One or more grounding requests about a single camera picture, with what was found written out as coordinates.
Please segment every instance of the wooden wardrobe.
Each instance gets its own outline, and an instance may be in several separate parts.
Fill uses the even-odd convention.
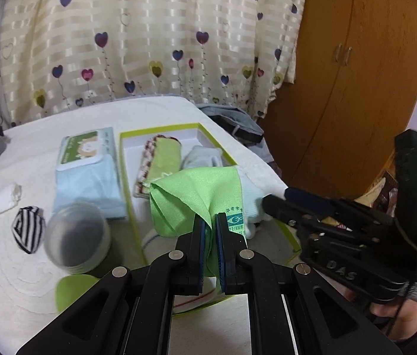
[[[296,79],[260,120],[283,180],[364,193],[417,99],[417,0],[306,0]]]

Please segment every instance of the plastic cup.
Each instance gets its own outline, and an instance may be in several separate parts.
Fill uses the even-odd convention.
[[[75,203],[59,209],[46,227],[44,249],[57,267],[84,274],[98,266],[110,250],[111,235],[100,210]]]

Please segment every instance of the white sheet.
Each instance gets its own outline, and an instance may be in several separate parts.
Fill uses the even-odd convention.
[[[0,188],[16,182],[22,186],[18,207],[35,205],[48,219],[55,193],[54,169],[61,140],[82,131],[113,127],[119,133],[140,128],[200,122],[245,169],[253,183],[282,196],[286,185],[257,155],[243,147],[189,101],[174,96],[135,98],[63,112],[6,131],[10,139],[0,157]],[[11,223],[17,207],[0,215],[0,351],[16,351],[55,316],[54,287],[66,275],[51,264],[43,248],[28,256],[12,239]],[[129,233],[125,226],[122,233]],[[125,264],[142,265],[136,244],[128,247]],[[194,349],[184,340],[197,336],[205,342]],[[247,354],[250,335],[246,297],[239,296],[203,312],[174,319],[173,354]]]

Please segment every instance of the pink heart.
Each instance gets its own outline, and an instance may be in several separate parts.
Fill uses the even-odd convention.
[[[82,70],[82,78],[85,81],[90,81],[92,79],[92,77],[93,77],[93,70],[92,69],[90,69],[90,70]]]

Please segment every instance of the gray cloth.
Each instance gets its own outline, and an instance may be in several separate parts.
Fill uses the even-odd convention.
[[[260,137],[263,136],[263,130],[256,124],[256,122],[250,117],[245,111],[230,107],[228,105],[221,104],[196,104],[203,113],[208,117],[221,116],[227,123],[235,127],[234,134],[232,136],[236,138],[240,143],[250,149],[252,152],[257,154],[266,163],[274,161],[271,153],[269,152],[268,146],[264,138],[259,143],[253,143],[251,141],[244,140],[243,138],[236,136],[238,129],[244,130],[249,133],[253,133]]]

